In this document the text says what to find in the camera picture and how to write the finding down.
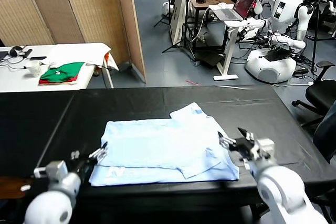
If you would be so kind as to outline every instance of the black office chair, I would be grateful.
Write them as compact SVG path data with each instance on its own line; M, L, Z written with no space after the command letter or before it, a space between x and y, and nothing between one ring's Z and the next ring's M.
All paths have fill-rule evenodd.
M313 120L308 123L304 123L301 126L314 125L322 122L324 116L329 111L334 101L336 100L336 81L325 80L322 81L322 77L330 67L335 65L329 61L320 61L316 64L317 67L323 68L320 75L314 81L313 85L306 89L306 98L313 105L308 105L300 100L292 101L293 106L301 105L306 109L321 115L322 117Z

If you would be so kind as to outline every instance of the white cup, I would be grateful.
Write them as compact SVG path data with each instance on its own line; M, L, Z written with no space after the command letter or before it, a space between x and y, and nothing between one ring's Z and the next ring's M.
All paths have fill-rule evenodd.
M30 61L26 64L26 69L29 70L29 72L34 77L39 77L41 75L41 66L39 61Z

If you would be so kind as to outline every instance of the laptop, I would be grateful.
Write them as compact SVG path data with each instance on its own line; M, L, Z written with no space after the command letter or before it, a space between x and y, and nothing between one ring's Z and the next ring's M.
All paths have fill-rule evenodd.
M213 10L220 21L242 21L251 10L256 0L237 0L233 9Z

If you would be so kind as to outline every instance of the headphones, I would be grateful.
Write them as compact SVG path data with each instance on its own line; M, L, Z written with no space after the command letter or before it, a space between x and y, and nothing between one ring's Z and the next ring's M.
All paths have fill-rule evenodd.
M22 58L26 58L26 53L22 52L24 48L19 47L19 46L15 46L12 47L9 51L8 51L8 55L11 57L17 57L17 56L22 56Z

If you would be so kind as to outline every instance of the monitor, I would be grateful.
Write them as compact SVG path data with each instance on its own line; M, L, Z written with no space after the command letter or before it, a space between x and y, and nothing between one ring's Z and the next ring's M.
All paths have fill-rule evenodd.
M237 0L233 10L235 10L242 18L246 18L256 0Z

